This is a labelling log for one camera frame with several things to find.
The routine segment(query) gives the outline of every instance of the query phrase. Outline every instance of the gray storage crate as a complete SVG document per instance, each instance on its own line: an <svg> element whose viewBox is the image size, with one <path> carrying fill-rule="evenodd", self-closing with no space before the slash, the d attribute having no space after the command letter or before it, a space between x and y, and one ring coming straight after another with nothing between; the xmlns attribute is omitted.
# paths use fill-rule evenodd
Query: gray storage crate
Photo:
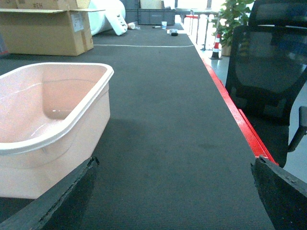
<svg viewBox="0 0 307 230"><path fill-rule="evenodd" d="M120 0L124 6L125 9L138 9L140 7L139 0Z"/></svg>
<svg viewBox="0 0 307 230"><path fill-rule="evenodd" d="M126 23L137 22L138 21L138 10L126 9L125 21Z"/></svg>
<svg viewBox="0 0 307 230"><path fill-rule="evenodd" d="M139 9L140 25L161 25L161 22L167 22L167 25L175 24L176 10L147 10Z"/></svg>

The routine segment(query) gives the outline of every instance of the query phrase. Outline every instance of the potted plant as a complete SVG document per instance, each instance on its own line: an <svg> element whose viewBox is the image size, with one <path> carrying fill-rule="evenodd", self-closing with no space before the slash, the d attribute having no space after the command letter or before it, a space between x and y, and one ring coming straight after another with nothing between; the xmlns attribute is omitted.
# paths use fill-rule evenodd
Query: potted plant
<svg viewBox="0 0 307 230"><path fill-rule="evenodd" d="M229 56L232 44L234 28L239 25L247 25L250 8L247 4L255 0L226 0L222 4L220 21L216 33L221 35L222 55Z"/></svg>

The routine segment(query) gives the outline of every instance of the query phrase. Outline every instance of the red edge trim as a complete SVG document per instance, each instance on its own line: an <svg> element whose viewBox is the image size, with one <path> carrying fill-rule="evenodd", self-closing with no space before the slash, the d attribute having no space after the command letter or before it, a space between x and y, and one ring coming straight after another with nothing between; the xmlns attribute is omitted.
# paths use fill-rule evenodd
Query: red edge trim
<svg viewBox="0 0 307 230"><path fill-rule="evenodd" d="M211 68L211 66L206 62L205 58L201 58L205 67L207 68L211 78L213 79L217 89L219 90L221 96L223 97L226 105L228 106L232 116L234 117L236 123L240 127L246 141L248 142L251 150L253 151L256 158L258 158L260 155L263 157L269 159L270 161L276 163L272 157L272 155L269 153L267 148L264 146L263 142L261 141L260 137L254 130L254 128L251 126L249 120L246 118L245 114L242 110L238 109L234 102L231 100L226 88L224 87L223 83L219 80L217 75L215 74L214 70Z"/></svg>

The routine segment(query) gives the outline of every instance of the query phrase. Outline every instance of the white cup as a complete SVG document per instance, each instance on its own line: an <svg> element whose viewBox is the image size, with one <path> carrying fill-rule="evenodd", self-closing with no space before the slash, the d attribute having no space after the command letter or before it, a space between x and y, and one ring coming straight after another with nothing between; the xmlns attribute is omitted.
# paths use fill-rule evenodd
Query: white cup
<svg viewBox="0 0 307 230"><path fill-rule="evenodd" d="M161 22L161 24L162 24L162 29L166 30L167 22Z"/></svg>
<svg viewBox="0 0 307 230"><path fill-rule="evenodd" d="M128 26L128 29L130 29L130 30L135 29L135 23L129 23L129 24L127 24L127 26Z"/></svg>

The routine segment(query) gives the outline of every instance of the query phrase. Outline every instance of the orange and white traffic cone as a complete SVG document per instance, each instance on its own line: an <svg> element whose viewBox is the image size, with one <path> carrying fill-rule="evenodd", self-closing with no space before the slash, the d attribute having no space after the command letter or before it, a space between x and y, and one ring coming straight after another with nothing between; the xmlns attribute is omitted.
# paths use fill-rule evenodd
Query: orange and white traffic cone
<svg viewBox="0 0 307 230"><path fill-rule="evenodd" d="M214 43L214 47L213 47L213 52L212 52L212 56L210 57L210 59L212 60L221 60L222 58L219 57L219 44L220 44L220 34L217 34L216 38L215 38L215 43Z"/></svg>

